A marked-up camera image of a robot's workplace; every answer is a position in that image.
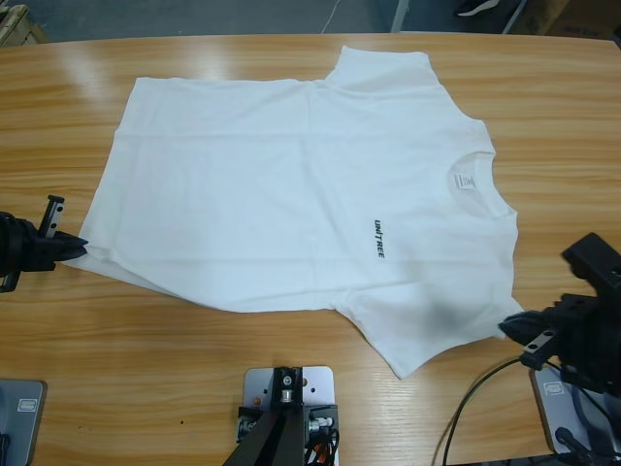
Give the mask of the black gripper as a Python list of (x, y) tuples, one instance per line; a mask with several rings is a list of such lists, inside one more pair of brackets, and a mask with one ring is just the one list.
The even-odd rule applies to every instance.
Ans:
[(540, 370), (555, 357), (563, 381), (598, 393), (620, 392), (620, 319), (605, 299), (564, 294), (541, 311), (506, 317), (499, 328), (524, 345), (523, 365)]
[(31, 221), (1, 213), (1, 292), (16, 289), (22, 272), (52, 271), (57, 263), (82, 257), (88, 241), (56, 231), (64, 198), (49, 195), (39, 227)]

